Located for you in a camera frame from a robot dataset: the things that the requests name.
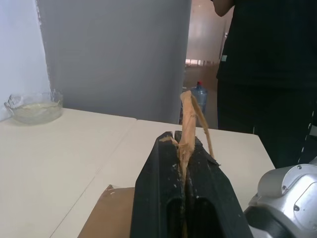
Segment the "metal machine part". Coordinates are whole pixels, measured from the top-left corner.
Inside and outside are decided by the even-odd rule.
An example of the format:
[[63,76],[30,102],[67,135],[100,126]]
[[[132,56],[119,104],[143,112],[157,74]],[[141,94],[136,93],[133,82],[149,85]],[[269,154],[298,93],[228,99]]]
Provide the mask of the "metal machine part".
[[317,237],[316,165],[317,158],[310,164],[269,171],[261,178],[245,211],[255,238]]

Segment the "water bottle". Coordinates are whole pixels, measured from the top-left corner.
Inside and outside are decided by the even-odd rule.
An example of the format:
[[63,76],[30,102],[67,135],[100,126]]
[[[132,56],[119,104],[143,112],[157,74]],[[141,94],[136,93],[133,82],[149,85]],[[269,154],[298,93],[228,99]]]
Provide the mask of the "water bottle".
[[205,114],[208,91],[203,88],[201,81],[198,81],[197,86],[191,88],[190,91],[197,99],[197,102],[203,114]]

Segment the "floor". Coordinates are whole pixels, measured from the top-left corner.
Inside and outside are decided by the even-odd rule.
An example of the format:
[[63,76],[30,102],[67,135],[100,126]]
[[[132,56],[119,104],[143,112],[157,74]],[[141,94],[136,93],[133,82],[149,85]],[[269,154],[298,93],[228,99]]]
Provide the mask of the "floor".
[[202,81],[203,87],[208,90],[205,118],[209,128],[217,129],[217,79],[218,64],[209,66],[193,66],[185,68],[183,86],[187,89],[196,86]]

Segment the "shredded cardboard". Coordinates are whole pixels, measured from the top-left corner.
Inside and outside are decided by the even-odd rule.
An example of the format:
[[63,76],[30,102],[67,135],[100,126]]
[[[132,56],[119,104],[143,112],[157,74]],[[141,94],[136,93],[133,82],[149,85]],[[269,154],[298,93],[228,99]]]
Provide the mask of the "shredded cardboard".
[[183,104],[183,124],[182,137],[178,145],[178,156],[183,181],[185,182],[188,162],[195,150],[196,113],[192,103],[191,91],[182,93],[180,99]]
[[179,143],[177,143],[177,141],[171,136],[164,137],[160,141],[164,142],[171,140],[172,143],[178,147],[178,158],[180,160],[180,166],[182,170],[182,179],[185,182],[188,162],[195,150],[196,116],[204,129],[209,153],[213,158],[214,154],[211,146],[210,134],[208,131],[208,123],[199,107],[197,99],[194,95],[192,95],[191,91],[182,93],[180,98],[183,104],[182,137]]

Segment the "cardboard piece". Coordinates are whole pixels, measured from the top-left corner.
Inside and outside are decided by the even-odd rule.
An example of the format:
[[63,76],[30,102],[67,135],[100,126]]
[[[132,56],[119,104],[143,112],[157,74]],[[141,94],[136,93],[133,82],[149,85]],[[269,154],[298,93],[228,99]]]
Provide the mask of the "cardboard piece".
[[78,238],[129,238],[134,188],[112,185],[100,196]]

